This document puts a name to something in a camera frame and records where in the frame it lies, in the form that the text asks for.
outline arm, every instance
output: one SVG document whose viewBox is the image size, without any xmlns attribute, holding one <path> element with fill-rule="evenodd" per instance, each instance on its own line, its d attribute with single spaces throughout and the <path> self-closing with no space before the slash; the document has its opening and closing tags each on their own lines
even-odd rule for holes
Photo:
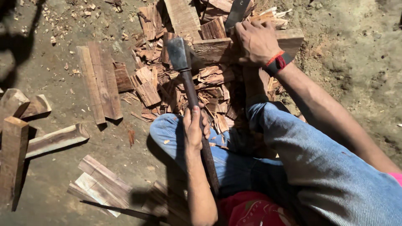
<svg viewBox="0 0 402 226">
<path fill-rule="evenodd" d="M 239 62 L 262 67 L 280 52 L 270 23 L 236 24 L 236 34 L 245 52 Z M 382 152 L 350 113 L 293 63 L 275 76 L 288 91 L 307 122 L 342 144 L 377 170 L 402 171 Z"/>
<path fill-rule="evenodd" d="M 192 225 L 213 225 L 217 219 L 217 207 L 209 188 L 207 176 L 201 161 L 201 136 L 199 126 L 200 108 L 195 106 L 190 113 L 186 109 L 183 125 L 185 130 L 185 159 L 188 173 L 188 201 Z M 209 137 L 207 116 L 203 117 L 204 134 Z"/>
</svg>

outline wooden axe handle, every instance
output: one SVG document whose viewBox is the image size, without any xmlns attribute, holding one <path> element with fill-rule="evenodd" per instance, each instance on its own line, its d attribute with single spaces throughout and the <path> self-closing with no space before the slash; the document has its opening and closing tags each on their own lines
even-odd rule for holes
<svg viewBox="0 0 402 226">
<path fill-rule="evenodd" d="M 186 91 L 187 99 L 189 100 L 189 108 L 190 110 L 193 110 L 194 106 L 198 106 L 198 96 L 197 93 L 195 92 L 195 87 L 194 87 L 194 82 L 193 82 L 193 76 L 191 75 L 191 72 L 184 71 L 180 72 L 181 76 L 183 77 L 184 80 L 184 90 Z M 219 192 L 219 181 L 218 181 L 218 176 L 216 174 L 215 170 L 215 164 L 213 162 L 212 158 L 212 153 L 211 153 L 211 147 L 209 146 L 209 142 L 207 139 L 205 139 L 204 136 L 204 125 L 202 124 L 203 117 L 200 115 L 200 128 L 202 132 L 202 156 L 205 162 L 205 166 L 207 168 L 207 175 L 209 176 L 209 180 L 211 183 L 212 187 L 212 192 L 214 197 L 217 197 L 218 192 Z"/>
</svg>

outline knee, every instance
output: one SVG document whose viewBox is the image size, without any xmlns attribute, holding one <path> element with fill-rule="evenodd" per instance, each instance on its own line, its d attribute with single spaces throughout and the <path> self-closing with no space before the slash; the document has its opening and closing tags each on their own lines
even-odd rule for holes
<svg viewBox="0 0 402 226">
<path fill-rule="evenodd" d="M 158 133 L 171 127 L 177 127 L 177 118 L 179 115 L 166 113 L 156 118 L 150 126 L 150 135 L 154 138 Z"/>
</svg>

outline hatchet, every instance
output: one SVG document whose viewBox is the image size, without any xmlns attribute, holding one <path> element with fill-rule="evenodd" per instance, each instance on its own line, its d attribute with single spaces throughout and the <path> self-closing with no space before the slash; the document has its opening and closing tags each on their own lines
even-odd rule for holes
<svg viewBox="0 0 402 226">
<path fill-rule="evenodd" d="M 173 69 L 180 73 L 183 78 L 184 90 L 186 91 L 187 99 L 189 101 L 189 108 L 193 110 L 194 106 L 198 106 L 198 96 L 195 92 L 193 76 L 191 75 L 192 69 L 201 69 L 204 66 L 195 53 L 190 49 L 182 37 L 170 39 L 167 43 L 167 50 L 170 62 Z M 200 116 L 200 128 L 204 131 L 202 124 L 202 115 Z M 212 187 L 212 193 L 216 197 L 219 191 L 219 181 L 216 175 L 215 165 L 213 162 L 211 148 L 209 142 L 202 136 L 202 156 L 204 159 L 204 167 L 206 167 L 207 175 Z"/>
</svg>

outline person's left hand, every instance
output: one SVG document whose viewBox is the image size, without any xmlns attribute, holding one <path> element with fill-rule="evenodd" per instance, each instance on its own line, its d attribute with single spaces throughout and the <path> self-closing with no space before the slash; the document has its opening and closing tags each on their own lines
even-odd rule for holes
<svg viewBox="0 0 402 226">
<path fill-rule="evenodd" d="M 205 105 L 203 103 L 199 103 L 199 106 L 202 108 Z M 211 132 L 209 130 L 210 126 L 208 116 L 204 112 L 201 112 L 200 108 L 197 106 L 194 106 L 192 112 L 190 112 L 189 108 L 186 108 L 183 117 L 184 145 L 186 150 L 199 152 L 202 149 L 202 133 L 199 124 L 201 114 L 203 116 L 202 124 L 205 126 L 203 133 L 206 139 L 209 138 Z"/>
</svg>

